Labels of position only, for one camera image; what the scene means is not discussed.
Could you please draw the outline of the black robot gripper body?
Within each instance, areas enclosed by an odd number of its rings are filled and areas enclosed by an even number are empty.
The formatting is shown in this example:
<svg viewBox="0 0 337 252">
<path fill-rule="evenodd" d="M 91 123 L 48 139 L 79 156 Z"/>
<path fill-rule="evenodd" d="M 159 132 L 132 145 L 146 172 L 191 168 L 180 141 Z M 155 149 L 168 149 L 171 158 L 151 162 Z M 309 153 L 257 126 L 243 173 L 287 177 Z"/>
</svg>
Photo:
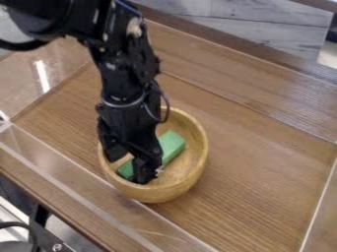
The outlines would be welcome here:
<svg viewBox="0 0 337 252">
<path fill-rule="evenodd" d="M 96 112 L 99 119 L 103 119 L 109 125 L 127 124 L 127 154 L 132 154 L 135 157 L 163 155 L 155 136 L 160 116 L 158 94 L 144 94 L 131 101 L 115 100 L 103 95 L 101 103 L 96 105 Z"/>
</svg>

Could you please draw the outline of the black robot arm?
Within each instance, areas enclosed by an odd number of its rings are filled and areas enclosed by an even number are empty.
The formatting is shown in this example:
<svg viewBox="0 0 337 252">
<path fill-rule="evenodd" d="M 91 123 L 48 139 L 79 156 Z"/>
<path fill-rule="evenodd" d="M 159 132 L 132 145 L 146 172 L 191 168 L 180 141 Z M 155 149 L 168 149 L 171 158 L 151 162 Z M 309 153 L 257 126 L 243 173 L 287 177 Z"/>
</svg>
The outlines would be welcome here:
<svg viewBox="0 0 337 252">
<path fill-rule="evenodd" d="M 167 117 L 155 81 L 160 60 L 140 11 L 127 0 L 0 0 L 0 5 L 31 38 L 0 39 L 0 47 L 27 51 L 67 36 L 87 47 L 101 78 L 96 112 L 105 157 L 116 161 L 132 155 L 131 181 L 148 183 L 163 165 L 155 130 Z"/>
</svg>

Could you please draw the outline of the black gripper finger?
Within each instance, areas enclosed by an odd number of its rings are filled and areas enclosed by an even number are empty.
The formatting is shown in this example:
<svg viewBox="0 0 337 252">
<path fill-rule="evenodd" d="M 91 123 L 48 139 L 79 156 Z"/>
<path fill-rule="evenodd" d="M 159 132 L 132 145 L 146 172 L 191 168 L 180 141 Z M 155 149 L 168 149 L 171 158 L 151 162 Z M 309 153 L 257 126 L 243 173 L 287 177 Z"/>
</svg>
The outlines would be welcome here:
<svg viewBox="0 0 337 252">
<path fill-rule="evenodd" d="M 147 184 L 156 177 L 156 169 L 162 166 L 162 155 L 135 157 L 131 161 L 132 182 Z"/>
<path fill-rule="evenodd" d="M 97 120 L 97 134 L 105 157 L 109 162 L 117 161 L 127 155 L 126 140 L 128 126 L 124 123 L 109 125 L 103 119 Z"/>
</svg>

